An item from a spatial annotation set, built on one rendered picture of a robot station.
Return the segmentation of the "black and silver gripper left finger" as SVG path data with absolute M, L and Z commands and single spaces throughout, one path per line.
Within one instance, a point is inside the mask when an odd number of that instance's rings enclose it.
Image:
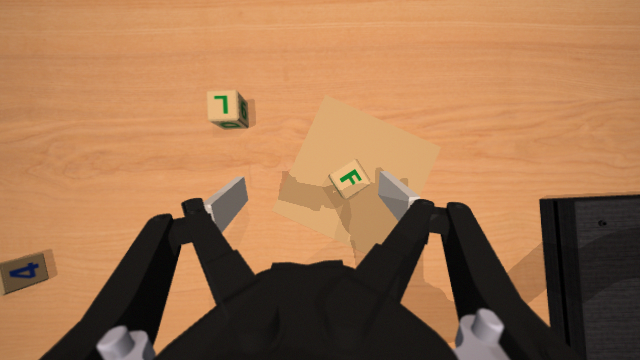
M 150 218 L 81 320 L 39 360 L 153 360 L 181 247 L 188 243 L 238 347 L 247 354 L 267 349 L 280 328 L 277 301 L 222 234 L 247 201 L 239 176 L 204 202 L 183 201 L 185 217 Z

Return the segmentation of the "tan flat mat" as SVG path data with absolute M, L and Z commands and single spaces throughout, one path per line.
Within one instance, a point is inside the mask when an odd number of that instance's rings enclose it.
M 440 149 L 325 95 L 272 211 L 367 254 L 398 223 L 378 196 L 380 171 L 420 196 Z M 345 200 L 328 176 L 352 159 L 371 185 Z

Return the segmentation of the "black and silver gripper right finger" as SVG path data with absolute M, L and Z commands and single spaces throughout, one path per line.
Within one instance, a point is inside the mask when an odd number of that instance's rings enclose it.
M 335 345 L 360 347 L 388 294 L 401 303 L 436 233 L 460 321 L 452 349 L 459 360 L 583 360 L 522 300 L 469 206 L 435 207 L 388 171 L 380 171 L 378 196 L 400 221 L 329 294 L 326 330 Z

